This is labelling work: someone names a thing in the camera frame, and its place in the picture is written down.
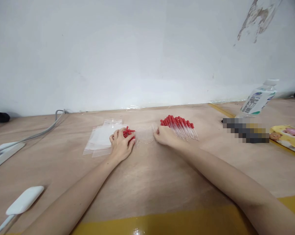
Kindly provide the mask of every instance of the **bottle label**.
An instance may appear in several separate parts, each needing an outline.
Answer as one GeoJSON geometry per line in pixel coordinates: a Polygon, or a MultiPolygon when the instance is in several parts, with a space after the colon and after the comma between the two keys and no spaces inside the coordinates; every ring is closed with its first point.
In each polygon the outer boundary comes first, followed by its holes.
{"type": "Polygon", "coordinates": [[[243,113],[257,115],[274,97],[275,92],[265,90],[254,90],[241,108],[243,113]]]}

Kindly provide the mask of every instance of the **white cable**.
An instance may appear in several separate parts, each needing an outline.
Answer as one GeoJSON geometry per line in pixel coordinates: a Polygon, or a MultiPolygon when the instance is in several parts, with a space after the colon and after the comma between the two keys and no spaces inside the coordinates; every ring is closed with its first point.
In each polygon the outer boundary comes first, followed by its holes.
{"type": "Polygon", "coordinates": [[[42,131],[41,133],[38,133],[38,134],[32,135],[32,136],[30,136],[30,137],[28,137],[28,138],[25,138],[25,139],[23,139],[23,140],[20,140],[20,141],[18,141],[18,142],[16,142],[16,143],[13,143],[13,144],[11,144],[11,145],[8,145],[8,146],[6,146],[6,147],[4,147],[4,148],[1,148],[1,149],[0,149],[0,152],[3,151],[4,149],[7,149],[7,148],[9,148],[9,147],[12,147],[12,146],[14,146],[14,145],[16,145],[16,144],[19,144],[19,143],[21,143],[21,142],[24,142],[24,141],[27,141],[27,140],[30,140],[30,139],[37,138],[37,137],[39,137],[39,136],[41,136],[41,135],[44,135],[45,133],[49,132],[51,129],[54,128],[54,126],[55,126],[56,123],[60,120],[60,118],[62,117],[62,115],[63,115],[64,113],[66,113],[66,110],[57,110],[56,113],[55,113],[55,122],[54,122],[54,123],[48,128],[48,129],[46,129],[45,131],[42,131]],[[57,118],[57,112],[58,112],[58,111],[62,111],[62,114],[60,115],[59,118],[57,118]]]}
{"type": "Polygon", "coordinates": [[[6,220],[0,226],[0,232],[8,225],[8,223],[15,217],[15,215],[10,215],[6,218],[6,220]]]}

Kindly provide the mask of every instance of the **plastic bottle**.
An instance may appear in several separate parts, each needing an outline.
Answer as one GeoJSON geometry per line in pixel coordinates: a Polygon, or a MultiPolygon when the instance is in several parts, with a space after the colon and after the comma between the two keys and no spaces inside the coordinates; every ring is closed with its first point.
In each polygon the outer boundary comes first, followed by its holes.
{"type": "Polygon", "coordinates": [[[235,118],[256,117],[276,93],[278,79],[267,79],[264,85],[253,90],[235,118]]]}

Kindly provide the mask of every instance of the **forearm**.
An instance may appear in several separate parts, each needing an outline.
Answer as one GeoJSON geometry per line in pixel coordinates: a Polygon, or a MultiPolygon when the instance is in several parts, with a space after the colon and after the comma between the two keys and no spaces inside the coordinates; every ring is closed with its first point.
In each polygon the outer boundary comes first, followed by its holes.
{"type": "Polygon", "coordinates": [[[107,157],[54,201],[24,231],[23,235],[69,234],[94,200],[106,178],[118,164],[119,161],[113,156],[107,157]]]}
{"type": "Polygon", "coordinates": [[[179,141],[172,147],[241,208],[275,199],[256,181],[218,157],[186,142],[179,141]]]}
{"type": "Polygon", "coordinates": [[[295,215],[256,181],[188,143],[179,142],[172,147],[230,197],[259,234],[295,234],[295,215]]]}

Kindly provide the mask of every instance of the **wall stain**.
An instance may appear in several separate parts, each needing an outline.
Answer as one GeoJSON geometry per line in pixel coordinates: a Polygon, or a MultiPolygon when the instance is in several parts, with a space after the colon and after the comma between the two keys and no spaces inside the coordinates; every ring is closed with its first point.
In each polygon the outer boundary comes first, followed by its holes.
{"type": "Polygon", "coordinates": [[[258,23],[257,30],[254,33],[254,37],[255,37],[254,43],[256,43],[257,36],[266,31],[268,25],[270,24],[271,20],[273,19],[274,14],[275,14],[277,8],[279,7],[279,5],[281,4],[281,2],[282,2],[282,0],[276,0],[276,2],[274,4],[270,4],[268,8],[264,9],[262,6],[257,5],[258,0],[254,0],[250,9],[249,9],[247,17],[242,25],[242,28],[238,34],[238,41],[241,39],[242,33],[245,29],[252,27],[256,23],[258,23]]]}

